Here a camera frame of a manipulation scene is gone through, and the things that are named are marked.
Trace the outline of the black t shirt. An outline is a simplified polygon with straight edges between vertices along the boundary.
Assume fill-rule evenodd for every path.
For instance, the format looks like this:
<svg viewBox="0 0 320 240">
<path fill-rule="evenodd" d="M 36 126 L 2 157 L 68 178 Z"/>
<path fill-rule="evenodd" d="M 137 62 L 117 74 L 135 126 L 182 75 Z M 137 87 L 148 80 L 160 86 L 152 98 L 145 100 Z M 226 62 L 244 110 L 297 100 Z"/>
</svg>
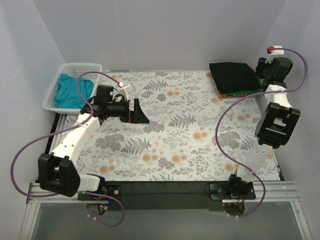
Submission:
<svg viewBox="0 0 320 240">
<path fill-rule="evenodd" d="M 261 85 L 255 71 L 246 63 L 210 63 L 209 70 L 220 93 L 257 92 Z"/>
</svg>

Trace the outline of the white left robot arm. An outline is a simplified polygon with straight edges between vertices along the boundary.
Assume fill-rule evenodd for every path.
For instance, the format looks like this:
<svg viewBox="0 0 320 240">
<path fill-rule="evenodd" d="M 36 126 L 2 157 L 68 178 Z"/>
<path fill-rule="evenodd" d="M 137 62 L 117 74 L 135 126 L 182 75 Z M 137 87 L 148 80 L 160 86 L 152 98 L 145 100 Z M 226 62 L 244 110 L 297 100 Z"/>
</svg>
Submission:
<svg viewBox="0 0 320 240">
<path fill-rule="evenodd" d="M 119 118 L 123 123 L 148 124 L 138 98 L 134 99 L 133 110 L 125 88 L 112 96 L 114 88 L 99 85 L 96 95 L 80 110 L 74 128 L 51 153 L 38 158 L 38 182 L 41 189 L 72 197 L 76 193 L 89 192 L 95 200 L 106 196 L 105 179 L 94 174 L 80 174 L 76 162 L 83 147 L 108 118 Z"/>
</svg>

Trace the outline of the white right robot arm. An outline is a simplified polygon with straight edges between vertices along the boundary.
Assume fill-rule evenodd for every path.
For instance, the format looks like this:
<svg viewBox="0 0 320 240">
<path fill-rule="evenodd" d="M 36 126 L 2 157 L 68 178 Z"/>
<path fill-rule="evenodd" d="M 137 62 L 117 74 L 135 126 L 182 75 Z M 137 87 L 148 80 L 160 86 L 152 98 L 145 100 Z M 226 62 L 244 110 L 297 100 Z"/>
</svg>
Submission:
<svg viewBox="0 0 320 240">
<path fill-rule="evenodd" d="M 259 171 L 269 155 L 287 144 L 298 122 L 301 112 L 289 104 L 285 92 L 284 80 L 292 67 L 292 61 L 285 57 L 258 60 L 256 74 L 262 80 L 263 92 L 280 92 L 264 95 L 268 106 L 256 127 L 255 142 L 244 161 L 249 168 L 240 166 L 228 179 L 226 192 L 232 199 L 245 197 L 253 190 L 253 174 Z"/>
</svg>

